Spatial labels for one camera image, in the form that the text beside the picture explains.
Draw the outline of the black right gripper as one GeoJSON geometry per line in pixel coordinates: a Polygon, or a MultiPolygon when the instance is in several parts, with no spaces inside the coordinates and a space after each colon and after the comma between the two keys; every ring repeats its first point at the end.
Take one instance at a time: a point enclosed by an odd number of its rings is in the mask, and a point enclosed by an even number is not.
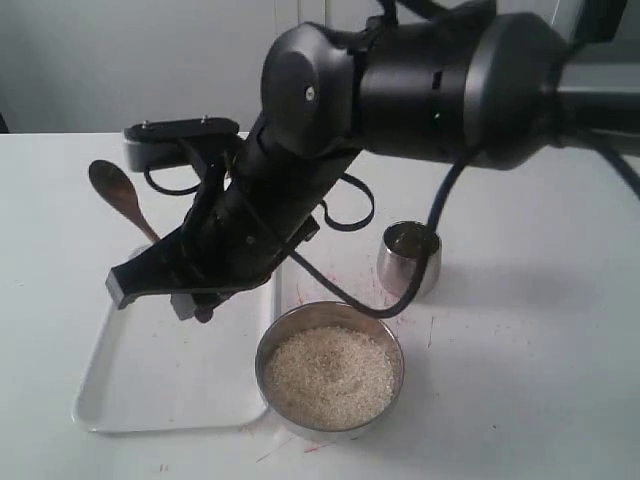
{"type": "Polygon", "coordinates": [[[338,147],[300,157],[274,140],[265,120],[257,120],[231,165],[218,157],[207,169],[182,227],[184,249],[177,228],[110,269],[105,285],[114,305],[126,308],[143,296],[172,294],[179,320],[208,323],[218,294],[253,289],[270,277],[288,255],[286,244],[357,154],[338,147]],[[189,294],[195,292],[208,294],[189,294]]]}

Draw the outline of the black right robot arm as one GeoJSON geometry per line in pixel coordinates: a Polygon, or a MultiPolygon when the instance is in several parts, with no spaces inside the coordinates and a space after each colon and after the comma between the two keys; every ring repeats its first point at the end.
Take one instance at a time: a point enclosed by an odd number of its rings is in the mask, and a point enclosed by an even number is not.
{"type": "Polygon", "coordinates": [[[596,151],[638,188],[627,162],[639,151],[637,49],[572,44],[492,1],[412,1],[420,22],[403,25],[395,2],[382,8],[359,32],[305,22],[282,33],[246,137],[214,117],[126,130],[133,170],[189,165],[200,182],[180,226],[110,270],[116,306],[187,294],[207,322],[296,256],[318,230],[313,210],[364,151],[450,165],[430,228],[464,168],[509,170],[548,145],[596,151]]]}

